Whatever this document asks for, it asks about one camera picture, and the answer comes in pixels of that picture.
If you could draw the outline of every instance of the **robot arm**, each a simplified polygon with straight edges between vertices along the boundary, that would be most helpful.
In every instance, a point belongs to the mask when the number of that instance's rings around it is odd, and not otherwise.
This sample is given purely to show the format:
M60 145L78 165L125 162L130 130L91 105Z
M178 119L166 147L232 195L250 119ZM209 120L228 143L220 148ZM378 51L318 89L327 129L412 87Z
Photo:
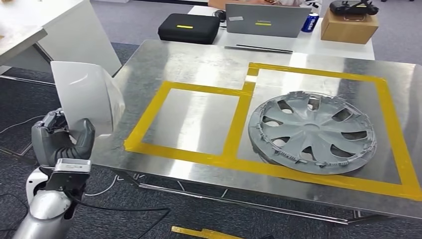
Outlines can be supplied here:
M90 176L88 160L94 145L95 128L88 119L72 143L61 109L49 112L32 127L32 144L40 167L28 177L29 212L14 239L61 239L70 228L76 204L63 192L82 196Z

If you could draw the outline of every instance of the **black cable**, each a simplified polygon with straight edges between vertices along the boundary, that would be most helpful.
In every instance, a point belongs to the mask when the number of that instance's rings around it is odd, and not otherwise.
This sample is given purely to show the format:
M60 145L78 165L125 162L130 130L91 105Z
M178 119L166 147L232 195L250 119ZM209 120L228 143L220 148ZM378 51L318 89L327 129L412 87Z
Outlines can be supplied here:
M75 198L69 191L64 192L66 196L68 196L72 201L77 204L80 204L85 207L101 209L101 210L109 210L109 211L120 211L120 212L151 212L151 211L166 211L158 220L156 220L146 231L144 231L137 239L142 238L145 234L147 234L151 229L153 229L157 224L159 224L170 212L170 208L140 208L140 209L132 209L132 208L105 208L95 205L90 205L87 203L82 202L81 200Z

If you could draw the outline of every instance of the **laptop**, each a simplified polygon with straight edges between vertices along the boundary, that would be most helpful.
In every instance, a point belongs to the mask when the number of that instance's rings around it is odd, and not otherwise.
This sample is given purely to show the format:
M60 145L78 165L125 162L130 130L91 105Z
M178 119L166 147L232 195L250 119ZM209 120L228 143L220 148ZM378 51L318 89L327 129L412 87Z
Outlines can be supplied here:
M265 36L298 37L311 12L308 7L225 5L227 32Z

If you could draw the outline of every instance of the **white desk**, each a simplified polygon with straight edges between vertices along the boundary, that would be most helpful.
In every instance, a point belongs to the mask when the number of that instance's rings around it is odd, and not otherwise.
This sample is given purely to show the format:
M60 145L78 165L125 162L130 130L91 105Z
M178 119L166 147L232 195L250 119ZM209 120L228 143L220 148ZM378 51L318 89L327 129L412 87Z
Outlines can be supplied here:
M11 27L0 24L0 66L46 35L45 30L37 26Z
M216 10L216 8L208 6L195 6L189 14L212 16L212 13ZM369 40L366 45L322 41L320 39L321 22L322 19L320 18L312 33L301 32L297 38L260 35L248 35L245 37L245 34L229 33L225 28L220 27L214 45L236 46L237 44L242 44L292 50L306 54L375 60L372 40Z
M106 33L97 19L89 0L14 0L0 2L0 28L10 25L41 27L47 36L38 41L39 47L56 61L86 62L101 65L111 75L121 63ZM31 69L27 59L33 56L29 48L5 63Z

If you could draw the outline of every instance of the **yellow tape outline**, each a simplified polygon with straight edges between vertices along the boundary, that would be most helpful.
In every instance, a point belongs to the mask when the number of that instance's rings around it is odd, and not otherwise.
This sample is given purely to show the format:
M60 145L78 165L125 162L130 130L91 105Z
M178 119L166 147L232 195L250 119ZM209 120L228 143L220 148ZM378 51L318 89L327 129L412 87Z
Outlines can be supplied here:
M152 99L149 106L145 110L144 114L140 118L138 124L135 126L127 140L125 140L125 150L205 165L212 165L232 170L265 174L273 177L286 178L301 182L322 184L327 186L422 201L422 191L419 185L419 181L413 168L412 160L410 158L400 128L399 119L397 118L395 112L393 99L391 98L385 79L375 76L303 69L261 63L249 64L247 79L249 79L248 77L252 79L256 78L260 69L373 82L377 89L387 134L390 140L394 160L402 184L386 183L342 175L309 174L284 166L236 158L242 137L243 127L246 122L247 112L249 110L249 104L255 88L255 82L251 81L245 81L241 90L164 81L161 87L158 89L155 97ZM160 110L171 89L199 91L239 97L233 120L231 122L231 127L224 143L223 153L221 155L192 152L142 142L145 133L147 132L149 126Z

